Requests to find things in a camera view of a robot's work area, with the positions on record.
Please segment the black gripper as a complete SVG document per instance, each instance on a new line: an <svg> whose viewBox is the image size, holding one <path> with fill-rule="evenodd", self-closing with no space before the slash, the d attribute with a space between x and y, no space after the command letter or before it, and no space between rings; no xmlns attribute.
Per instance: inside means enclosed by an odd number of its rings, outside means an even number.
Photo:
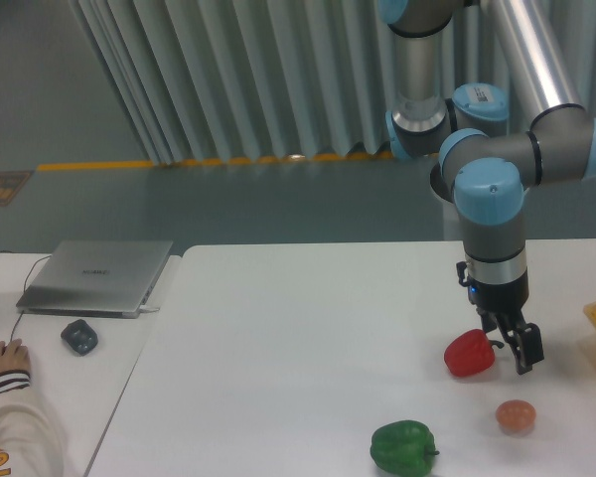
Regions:
<svg viewBox="0 0 596 477"><path fill-rule="evenodd" d="M544 354L540 329L525 322L521 313L529 297L527 271L509 283L487 284L470 276L465 261L458 262L456 269L470 303L479 307L483 332L500 331L515 357L517 373L530 372L534 364L544 359Z"/></svg>

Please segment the cream striped sleeve forearm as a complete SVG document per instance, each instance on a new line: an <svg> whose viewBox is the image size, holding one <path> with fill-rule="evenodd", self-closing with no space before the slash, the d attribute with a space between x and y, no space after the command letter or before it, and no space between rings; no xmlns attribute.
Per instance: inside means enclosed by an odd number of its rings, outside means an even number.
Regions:
<svg viewBox="0 0 596 477"><path fill-rule="evenodd" d="M0 476L62 476L59 434L24 370L0 373Z"/></svg>

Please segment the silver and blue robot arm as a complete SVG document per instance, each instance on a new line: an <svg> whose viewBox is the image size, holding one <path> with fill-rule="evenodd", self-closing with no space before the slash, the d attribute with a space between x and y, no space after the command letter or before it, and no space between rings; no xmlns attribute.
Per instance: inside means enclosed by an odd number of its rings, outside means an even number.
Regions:
<svg viewBox="0 0 596 477"><path fill-rule="evenodd" d="M382 1L402 64L386 124L395 155L436 154L435 193L453 204L465 258L457 265L484 332L499 331L519 374L543 358L539 328L522 316L528 274L522 206L533 187L596 177L596 118L563 62L536 1L484 1L529 128L507 134L508 101L487 83L444 98L434 82L438 34L461 1Z"/></svg>

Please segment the person's hand on mouse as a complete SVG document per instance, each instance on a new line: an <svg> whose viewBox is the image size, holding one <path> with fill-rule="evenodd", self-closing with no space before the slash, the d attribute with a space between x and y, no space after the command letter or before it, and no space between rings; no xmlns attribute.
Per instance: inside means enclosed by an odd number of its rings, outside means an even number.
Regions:
<svg viewBox="0 0 596 477"><path fill-rule="evenodd" d="M5 373L27 373L32 370L28 348L21 339L0 342L0 375Z"/></svg>

